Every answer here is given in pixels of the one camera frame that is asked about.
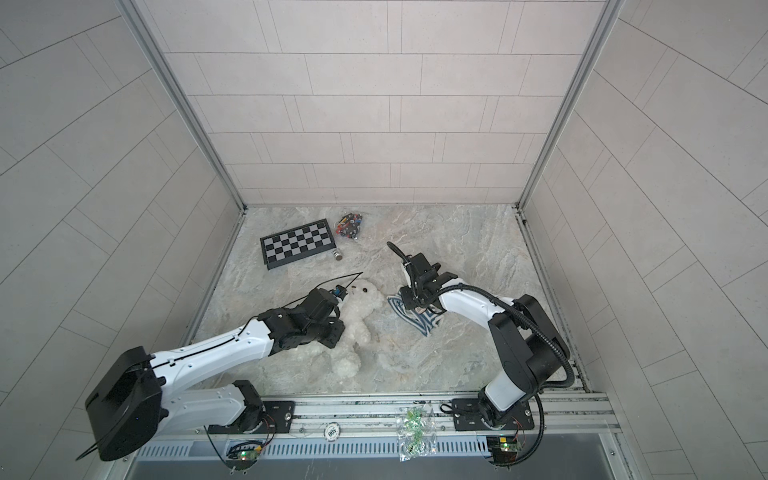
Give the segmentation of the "white teddy bear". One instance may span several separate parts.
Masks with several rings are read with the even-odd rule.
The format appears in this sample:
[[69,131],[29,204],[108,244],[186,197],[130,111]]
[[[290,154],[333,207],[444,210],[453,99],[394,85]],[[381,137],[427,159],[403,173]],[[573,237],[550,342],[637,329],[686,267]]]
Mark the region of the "white teddy bear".
[[357,280],[348,288],[342,301],[340,319],[345,330],[336,346],[330,350],[331,369],[340,379],[355,376],[361,368],[361,360],[355,347],[371,342],[371,333],[364,320],[384,303],[384,296],[368,280]]

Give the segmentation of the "blue white striped shirt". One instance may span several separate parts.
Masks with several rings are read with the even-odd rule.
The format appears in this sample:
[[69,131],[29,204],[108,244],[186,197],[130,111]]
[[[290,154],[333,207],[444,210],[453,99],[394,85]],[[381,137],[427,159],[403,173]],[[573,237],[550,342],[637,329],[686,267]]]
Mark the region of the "blue white striped shirt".
[[388,296],[387,303],[400,319],[414,327],[424,337],[430,335],[446,313],[445,310],[436,310],[433,307],[423,310],[408,310],[400,295]]

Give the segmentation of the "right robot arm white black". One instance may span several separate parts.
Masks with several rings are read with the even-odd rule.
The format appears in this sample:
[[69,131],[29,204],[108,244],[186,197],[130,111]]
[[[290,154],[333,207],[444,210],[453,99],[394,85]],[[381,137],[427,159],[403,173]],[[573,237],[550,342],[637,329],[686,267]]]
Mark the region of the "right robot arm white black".
[[502,370],[478,394],[478,412],[489,427],[509,423],[513,410],[542,390],[574,384],[569,348],[536,298],[498,297],[453,273],[441,273],[441,265],[421,253],[393,251],[407,276],[400,289],[406,309],[454,313],[490,332]]

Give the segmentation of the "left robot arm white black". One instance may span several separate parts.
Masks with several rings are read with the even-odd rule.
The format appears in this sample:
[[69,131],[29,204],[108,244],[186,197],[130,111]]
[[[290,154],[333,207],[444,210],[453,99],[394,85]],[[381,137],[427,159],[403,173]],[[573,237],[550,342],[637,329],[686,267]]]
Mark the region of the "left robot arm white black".
[[95,438],[88,448],[119,460],[156,435],[212,427],[217,434],[254,431],[266,409],[246,380],[216,389],[197,384],[238,365],[311,342],[334,348],[344,332],[343,286],[314,288],[294,308],[267,310],[224,334],[174,350],[123,352],[85,401]]

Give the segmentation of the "black white chessboard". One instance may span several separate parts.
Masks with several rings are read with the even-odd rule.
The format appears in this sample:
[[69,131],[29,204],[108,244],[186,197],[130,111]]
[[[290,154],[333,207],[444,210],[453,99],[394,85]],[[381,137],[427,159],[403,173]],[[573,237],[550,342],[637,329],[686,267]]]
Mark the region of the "black white chessboard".
[[268,270],[336,248],[332,229],[326,219],[262,237],[260,245]]

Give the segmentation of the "bag of colourful small pieces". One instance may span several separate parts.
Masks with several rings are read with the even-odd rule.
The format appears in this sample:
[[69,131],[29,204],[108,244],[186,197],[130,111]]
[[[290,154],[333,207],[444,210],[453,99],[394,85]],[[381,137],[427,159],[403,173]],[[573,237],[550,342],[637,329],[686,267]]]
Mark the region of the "bag of colourful small pieces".
[[350,212],[339,220],[335,228],[335,233],[340,237],[356,240],[360,233],[362,220],[362,214]]

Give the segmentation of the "clear bag green parts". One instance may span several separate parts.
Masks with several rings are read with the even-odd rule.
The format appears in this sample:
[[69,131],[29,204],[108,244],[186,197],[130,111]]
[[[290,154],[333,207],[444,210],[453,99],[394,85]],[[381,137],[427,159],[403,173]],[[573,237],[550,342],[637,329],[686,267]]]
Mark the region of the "clear bag green parts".
[[401,462],[437,452],[433,409],[426,404],[409,408],[396,422],[397,451]]

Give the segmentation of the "left green circuit board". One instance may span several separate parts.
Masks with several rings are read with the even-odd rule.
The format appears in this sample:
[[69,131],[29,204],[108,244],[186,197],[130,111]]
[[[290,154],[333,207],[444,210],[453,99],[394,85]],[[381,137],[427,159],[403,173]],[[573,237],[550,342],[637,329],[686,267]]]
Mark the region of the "left green circuit board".
[[246,471],[257,463],[264,448],[259,440],[242,442],[229,448],[226,460],[235,471]]

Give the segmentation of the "green circuit board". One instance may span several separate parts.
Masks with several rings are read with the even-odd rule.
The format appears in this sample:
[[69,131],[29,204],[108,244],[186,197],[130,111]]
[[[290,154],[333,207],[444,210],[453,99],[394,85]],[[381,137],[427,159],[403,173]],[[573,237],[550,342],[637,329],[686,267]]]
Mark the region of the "green circuit board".
[[257,463],[264,448],[259,440],[242,442],[229,448],[226,460],[235,471],[246,471]]
[[487,436],[489,461],[495,466],[510,466],[517,461],[522,443],[517,437]]

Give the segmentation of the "right green circuit board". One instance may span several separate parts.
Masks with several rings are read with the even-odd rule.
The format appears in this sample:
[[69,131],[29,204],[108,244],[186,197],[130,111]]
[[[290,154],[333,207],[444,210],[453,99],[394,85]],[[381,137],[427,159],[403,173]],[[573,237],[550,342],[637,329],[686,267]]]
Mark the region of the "right green circuit board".
[[487,436],[489,461],[495,466],[510,466],[517,461],[522,443],[517,437]]

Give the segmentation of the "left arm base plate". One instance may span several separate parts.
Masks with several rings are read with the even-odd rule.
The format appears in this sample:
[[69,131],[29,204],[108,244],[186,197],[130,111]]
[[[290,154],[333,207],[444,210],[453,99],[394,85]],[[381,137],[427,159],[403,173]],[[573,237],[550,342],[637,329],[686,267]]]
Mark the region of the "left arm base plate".
[[283,434],[290,431],[295,403],[293,401],[267,401],[260,407],[249,405],[228,425],[210,425],[213,435]]

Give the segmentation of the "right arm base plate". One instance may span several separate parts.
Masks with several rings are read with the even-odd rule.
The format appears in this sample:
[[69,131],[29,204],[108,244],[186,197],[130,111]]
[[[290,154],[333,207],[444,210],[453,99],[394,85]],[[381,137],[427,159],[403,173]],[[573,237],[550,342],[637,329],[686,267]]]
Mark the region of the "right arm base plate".
[[454,398],[441,409],[452,417],[456,431],[529,431],[535,429],[535,421],[528,402],[513,405],[502,414],[500,421],[486,419],[476,398]]

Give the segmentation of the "aluminium front rail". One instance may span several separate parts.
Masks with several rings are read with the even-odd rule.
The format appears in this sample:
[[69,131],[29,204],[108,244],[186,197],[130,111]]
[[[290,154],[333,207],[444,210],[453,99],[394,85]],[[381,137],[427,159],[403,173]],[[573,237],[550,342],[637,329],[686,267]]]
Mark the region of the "aluminium front rail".
[[[119,438],[140,447],[160,436],[208,432],[210,425],[232,423],[246,406],[260,407],[267,401],[293,401],[293,419],[288,433],[267,434],[277,436],[308,436],[319,438],[328,423],[340,425],[340,432],[349,436],[375,436],[392,434],[397,419],[409,408],[426,404],[433,409],[436,430],[441,435],[470,434],[480,431],[456,431],[451,416],[441,409],[454,398],[476,398],[467,392],[441,392],[434,394],[393,395],[306,395],[289,397],[261,397],[234,386],[213,390],[186,392],[160,407],[158,413],[126,413]],[[529,399],[535,429],[504,432],[535,432],[544,427],[546,432],[601,433],[616,432],[620,428],[618,417],[608,399],[601,393],[588,393],[582,389],[563,392],[545,392],[539,401]]]

